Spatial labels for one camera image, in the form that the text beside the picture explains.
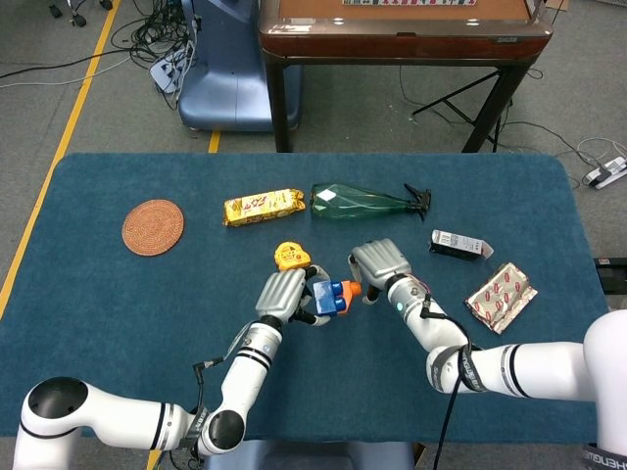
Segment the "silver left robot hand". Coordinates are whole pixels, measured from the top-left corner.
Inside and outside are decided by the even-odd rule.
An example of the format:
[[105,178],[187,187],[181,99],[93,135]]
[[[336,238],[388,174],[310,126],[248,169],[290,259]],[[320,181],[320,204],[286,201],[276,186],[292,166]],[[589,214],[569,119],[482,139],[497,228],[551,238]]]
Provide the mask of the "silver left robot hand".
[[316,327],[328,323],[328,316],[319,316],[305,310],[314,298],[307,283],[316,278],[324,281],[330,279],[327,272],[317,264],[272,273],[256,303],[259,321],[278,332],[290,321],[301,321]]

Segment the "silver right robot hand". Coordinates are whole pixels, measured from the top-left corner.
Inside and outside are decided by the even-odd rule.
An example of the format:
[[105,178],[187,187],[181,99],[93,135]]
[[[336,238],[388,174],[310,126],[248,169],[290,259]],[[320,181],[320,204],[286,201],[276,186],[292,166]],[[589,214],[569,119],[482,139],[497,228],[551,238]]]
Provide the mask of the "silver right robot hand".
[[362,302],[373,305],[381,293],[411,274],[410,263],[389,238],[354,247],[348,255],[354,279],[366,286]]

